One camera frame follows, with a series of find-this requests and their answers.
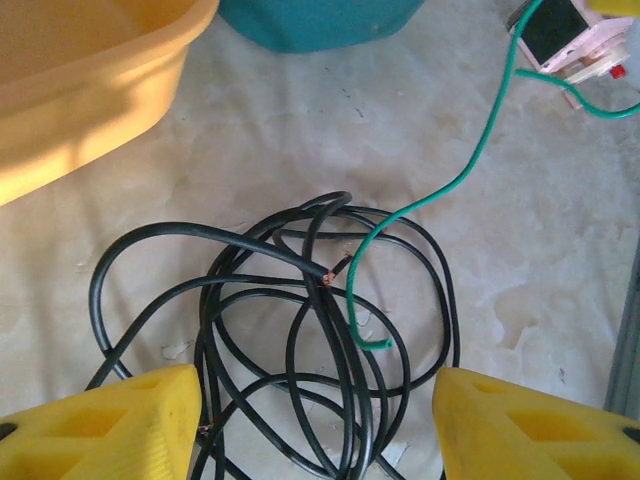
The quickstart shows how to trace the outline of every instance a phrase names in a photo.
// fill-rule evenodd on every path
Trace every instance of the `pink device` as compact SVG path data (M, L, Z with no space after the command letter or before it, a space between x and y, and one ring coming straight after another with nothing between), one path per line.
M511 33L525 3L509 20ZM586 0L545 0L531 17L519 45L535 70L579 83L610 72L624 74L629 57L625 32L633 19L608 17L590 10Z

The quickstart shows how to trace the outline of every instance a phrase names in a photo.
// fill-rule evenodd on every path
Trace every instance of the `floor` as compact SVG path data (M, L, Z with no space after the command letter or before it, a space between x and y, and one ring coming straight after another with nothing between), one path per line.
M87 316L89 278L128 230L184 220L243 231L338 189L393 210L448 182L493 101L511 7L429 0L389 39L307 56L262 50L216 19L193 44L157 126L0 207L0 416L84 388L101 361ZM634 98L606 80L590 93L608 108ZM464 367L602 405L640 227L639 134L638 120L605 123L572 111L552 87L514 81L470 178L414 215L452 267ZM171 238L126 253L107 285L113 337L164 288L203 273L220 248ZM356 290L411 336L419 373L439 342L437 312L427 280L394 253L374 248ZM256 302L237 309L232 327L273 370L282 369L286 309ZM196 296L174 301L127 365L142 372L189 361L196 324ZM309 342L300 355L331 372L325 346ZM239 367L234 375L250 380ZM407 478L437 478L440 468L431 388L413 395L390 452ZM299 438L278 395L260 394L256 405L286 438ZM333 420L318 411L314 421L331 450ZM230 424L228 452L253 478L306 478L240 418ZM384 477L373 467L368 478Z

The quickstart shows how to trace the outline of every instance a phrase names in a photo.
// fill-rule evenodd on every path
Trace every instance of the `plastic container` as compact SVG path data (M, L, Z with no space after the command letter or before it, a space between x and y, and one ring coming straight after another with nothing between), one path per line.
M0 205L154 125L218 2L1 2Z
M270 50L306 53L388 37L424 0L222 0L220 16Z

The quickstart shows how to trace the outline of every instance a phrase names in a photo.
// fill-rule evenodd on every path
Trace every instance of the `green wire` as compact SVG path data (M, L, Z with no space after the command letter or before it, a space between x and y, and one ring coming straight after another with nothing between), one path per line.
M504 98L507 94L507 90L509 89L509 84L511 83L511 78L513 73L513 67L515 64L516 52L518 48L518 40L522 36L522 32L524 31L527 25L527 22L529 21L533 13L537 10L537 8L540 6L540 4L543 1L544 0L533 0L525 10L522 17L520 18L520 21L518 22L518 25L513 34L513 38L511 39L511 46L509 47L509 52L507 54L506 65L504 69L504 74L502 76L500 89L498 90L498 95L496 96L496 100L493 104L493 108L491 109L491 113L489 114L489 119L487 120L487 124L485 125L482 135L480 137L480 140L478 141L478 144L476 145L476 148L473 151L473 154L471 155L471 159L469 160L469 163L467 163L467 165L458 174L456 178L454 178L451 182L449 182L444 187L433 192L431 195L428 195L418 200L417 202L412 203L411 205L407 205L406 207L401 208L400 210L396 211L395 213L387 217L384 221L380 222L378 226L374 228L371 231L371 233L362 241L362 243L360 244L360 247L358 248L355 255L353 256L353 260L351 261L351 265L347 273L347 285L346 285L347 312L349 316L349 328L351 329L351 334L353 335L353 338L356 344L361 349L384 350L384 349L391 348L392 346L391 339L368 342L364 340L360 336L360 333L358 332L358 324L356 322L355 303L354 303L354 297L353 297L353 285L356 278L356 272L358 270L358 266L360 265L360 262L362 261L362 256L364 255L364 252L369 247L371 242L376 238L376 236L380 232L382 232L385 228L387 228L389 225L391 225L393 222L395 222L397 219L399 219L400 217L404 217L409 213L413 212L414 210L424 207L425 205L433 202L434 200L437 200L440 197L446 195L451 190L453 190L458 185L460 185L464 181L464 179L469 176L469 174L471 173L471 170L473 170L473 167L475 167L476 163L478 162L478 158L480 158L480 155L482 155L482 152L485 146L487 145L487 142L489 141L489 137L491 136L491 132L493 131L493 127L495 126L498 113L502 108L502 103L504 102ZM606 112L604 110L601 110L591 105L573 85L563 80L557 79L555 77L551 77L549 75L532 72L529 70L518 69L516 73L521 77L535 78L537 80L542 80L544 82L552 83L554 85L567 89L584 106L585 110L601 118L609 118L609 119L624 118L640 111L640 104L638 104L635 107L631 107L629 109L622 110L620 112Z
M564 80L553 77L551 75L545 75L544 73L525 70L523 68L517 69L516 75L524 78L534 78L536 80L541 80L557 87L564 88L571 95L576 97L576 100L580 102L580 104L587 112L599 118L604 118L607 120L618 120L620 118L630 117L631 115L635 115L636 113L640 112L640 103L634 105L633 107L625 108L624 110L619 110L617 112L602 110L601 108L592 105L586 98L584 98L584 96L580 93L580 90L578 90L574 85L571 85L569 82L565 82Z

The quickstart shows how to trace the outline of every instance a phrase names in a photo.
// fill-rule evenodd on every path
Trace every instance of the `teal plastic bucket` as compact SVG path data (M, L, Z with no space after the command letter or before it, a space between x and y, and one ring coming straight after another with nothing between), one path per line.
M276 52L307 53L369 42L400 30L424 0L222 0L219 14Z

